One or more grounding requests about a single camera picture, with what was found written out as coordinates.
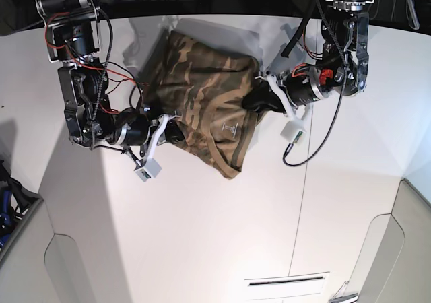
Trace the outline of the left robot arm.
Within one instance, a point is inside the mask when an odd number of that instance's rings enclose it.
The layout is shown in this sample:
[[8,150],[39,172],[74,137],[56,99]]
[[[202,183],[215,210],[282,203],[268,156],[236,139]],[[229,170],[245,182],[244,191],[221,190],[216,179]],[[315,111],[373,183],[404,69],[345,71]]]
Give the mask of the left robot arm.
[[299,43],[306,42],[306,27],[314,11],[321,16],[321,51],[304,50],[313,60],[290,71],[255,76],[256,85],[242,101],[253,112],[288,114],[300,106],[326,99],[331,92],[353,96],[364,90],[368,75],[368,26],[366,5],[374,0],[309,0],[306,13],[293,37],[281,52],[287,58]]

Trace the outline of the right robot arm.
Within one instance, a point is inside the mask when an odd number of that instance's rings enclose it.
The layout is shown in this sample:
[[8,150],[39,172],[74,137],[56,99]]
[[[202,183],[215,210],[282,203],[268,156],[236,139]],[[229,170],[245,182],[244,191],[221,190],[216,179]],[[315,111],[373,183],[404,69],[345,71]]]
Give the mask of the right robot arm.
[[132,147],[147,154],[151,147],[184,139],[175,115],[163,116],[147,107],[117,110],[111,106],[109,75],[114,31],[98,0],[35,0],[44,23],[44,39],[64,101],[64,117],[72,143],[89,149],[108,149],[133,155]]

